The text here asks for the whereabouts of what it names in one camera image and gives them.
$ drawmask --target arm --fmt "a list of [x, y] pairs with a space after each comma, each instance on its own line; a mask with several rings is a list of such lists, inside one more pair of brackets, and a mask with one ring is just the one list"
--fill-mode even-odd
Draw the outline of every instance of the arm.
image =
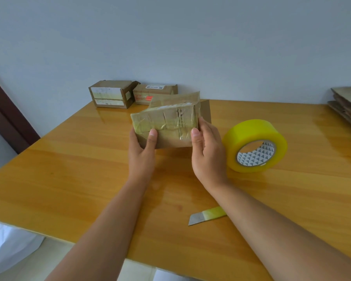
[[351, 280], [351, 259], [304, 228], [232, 185], [216, 127], [199, 120], [192, 130], [192, 167], [272, 278]]
[[117, 280], [154, 170], [156, 139], [152, 129], [143, 150], [131, 130], [127, 183], [46, 281]]

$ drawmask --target brown door frame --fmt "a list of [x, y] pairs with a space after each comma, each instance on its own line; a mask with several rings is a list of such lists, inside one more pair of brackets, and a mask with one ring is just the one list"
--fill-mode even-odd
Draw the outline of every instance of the brown door frame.
[[0, 135], [18, 154], [40, 139], [39, 135], [1, 87]]

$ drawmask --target wooden table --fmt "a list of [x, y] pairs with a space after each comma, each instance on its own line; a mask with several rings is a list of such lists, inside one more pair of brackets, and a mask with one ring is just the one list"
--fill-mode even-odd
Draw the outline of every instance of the wooden table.
[[[128, 175], [128, 110], [89, 103], [0, 169], [0, 222], [77, 242]], [[324, 105], [211, 101], [221, 136], [247, 119], [288, 141], [263, 173], [236, 185], [351, 257], [351, 125]], [[228, 217], [187, 226], [217, 206], [192, 172], [191, 149], [157, 151], [128, 258], [202, 280], [270, 280]]]

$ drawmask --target white cloth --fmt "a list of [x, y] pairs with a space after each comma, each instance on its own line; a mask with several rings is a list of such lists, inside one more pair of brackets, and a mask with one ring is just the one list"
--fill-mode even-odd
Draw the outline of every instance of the white cloth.
[[37, 250], [43, 239], [35, 233], [0, 224], [0, 273]]

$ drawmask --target finger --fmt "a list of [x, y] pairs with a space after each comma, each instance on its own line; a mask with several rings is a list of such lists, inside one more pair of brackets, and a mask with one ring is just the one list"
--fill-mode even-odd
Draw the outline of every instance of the finger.
[[197, 128], [191, 130], [192, 157], [203, 156], [203, 136]]
[[157, 143], [157, 131], [156, 129], [151, 129], [148, 134], [147, 144], [145, 146], [146, 151], [154, 151]]
[[199, 118], [199, 127], [201, 132], [203, 132], [203, 137], [206, 145], [216, 141], [211, 128], [207, 125], [207, 122], [202, 117]]
[[136, 137], [134, 127], [131, 128], [129, 133], [129, 150], [132, 150], [135, 152], [140, 152], [143, 150], [138, 143], [138, 138]]
[[207, 122], [204, 118], [201, 117], [201, 119], [202, 119], [202, 121], [204, 121], [204, 122], [208, 125], [208, 127], [209, 127], [210, 130], [212, 131], [213, 136], [215, 137], [216, 141], [222, 142], [222, 140], [221, 140], [221, 135], [220, 135], [220, 132], [219, 132], [219, 130], [217, 129], [217, 127], [215, 127], [214, 125], [212, 125], [212, 123]]

